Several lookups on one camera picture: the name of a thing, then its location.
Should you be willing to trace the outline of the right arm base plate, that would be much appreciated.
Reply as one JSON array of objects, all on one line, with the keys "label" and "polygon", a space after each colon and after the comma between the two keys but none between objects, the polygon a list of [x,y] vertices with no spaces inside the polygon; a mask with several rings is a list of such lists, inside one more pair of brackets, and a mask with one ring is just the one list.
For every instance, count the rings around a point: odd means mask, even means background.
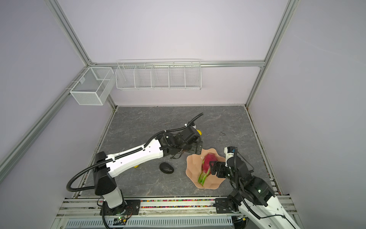
[{"label": "right arm base plate", "polygon": [[231,197],[216,198],[213,206],[218,214],[239,213],[241,201]]}]

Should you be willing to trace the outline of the pink fake dragon fruit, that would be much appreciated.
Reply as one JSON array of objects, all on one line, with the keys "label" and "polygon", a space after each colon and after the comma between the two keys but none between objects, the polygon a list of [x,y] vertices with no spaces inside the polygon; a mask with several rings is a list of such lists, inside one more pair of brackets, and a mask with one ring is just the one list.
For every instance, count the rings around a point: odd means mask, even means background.
[{"label": "pink fake dragon fruit", "polygon": [[202,171],[198,178],[198,183],[201,184],[202,186],[204,185],[207,177],[211,174],[210,162],[212,161],[213,162],[217,161],[216,155],[213,153],[208,153],[202,161]]}]

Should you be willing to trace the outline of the dark fake avocado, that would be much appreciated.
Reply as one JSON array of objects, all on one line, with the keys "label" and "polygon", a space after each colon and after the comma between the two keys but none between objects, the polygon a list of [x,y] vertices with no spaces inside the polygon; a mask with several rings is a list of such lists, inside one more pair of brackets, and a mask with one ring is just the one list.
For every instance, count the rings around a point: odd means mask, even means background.
[{"label": "dark fake avocado", "polygon": [[170,164],[168,164],[166,162],[161,163],[159,165],[159,169],[164,174],[172,174],[172,173],[174,173],[174,168]]}]

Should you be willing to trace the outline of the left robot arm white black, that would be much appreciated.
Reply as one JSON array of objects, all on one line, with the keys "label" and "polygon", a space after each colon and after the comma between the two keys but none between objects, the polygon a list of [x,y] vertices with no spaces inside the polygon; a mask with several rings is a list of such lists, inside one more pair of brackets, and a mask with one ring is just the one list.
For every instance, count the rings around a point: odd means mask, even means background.
[{"label": "left robot arm white black", "polygon": [[[203,113],[198,114],[182,128],[160,131],[150,137],[146,143],[132,149],[108,155],[104,152],[97,153],[91,166],[83,169],[68,181],[67,191],[94,190],[95,194],[102,197],[110,209],[125,208],[126,203],[115,177],[150,160],[164,156],[179,159],[182,153],[196,152],[201,148],[201,133],[196,129],[195,121],[201,116]],[[81,188],[72,187],[72,184],[88,171],[93,172],[93,185]]]}]

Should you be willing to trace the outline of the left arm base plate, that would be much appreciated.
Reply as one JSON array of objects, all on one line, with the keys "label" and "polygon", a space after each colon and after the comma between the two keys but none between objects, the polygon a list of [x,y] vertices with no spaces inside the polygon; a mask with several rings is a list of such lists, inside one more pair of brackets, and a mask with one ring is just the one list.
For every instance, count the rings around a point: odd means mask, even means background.
[{"label": "left arm base plate", "polygon": [[109,208],[107,202],[104,201],[102,204],[100,215],[102,214],[104,214],[104,216],[138,215],[140,205],[141,201],[139,199],[128,199],[125,200],[122,205],[111,209]]}]

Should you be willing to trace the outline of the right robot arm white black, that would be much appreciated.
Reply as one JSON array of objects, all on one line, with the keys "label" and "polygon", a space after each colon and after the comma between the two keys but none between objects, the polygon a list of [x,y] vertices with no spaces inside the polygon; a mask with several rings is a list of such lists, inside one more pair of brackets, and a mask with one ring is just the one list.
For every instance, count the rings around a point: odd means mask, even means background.
[{"label": "right robot arm white black", "polygon": [[286,212],[273,189],[261,178],[252,175],[242,160],[211,161],[211,174],[226,178],[233,191],[226,198],[216,198],[216,212],[240,213],[260,229],[299,229]]}]

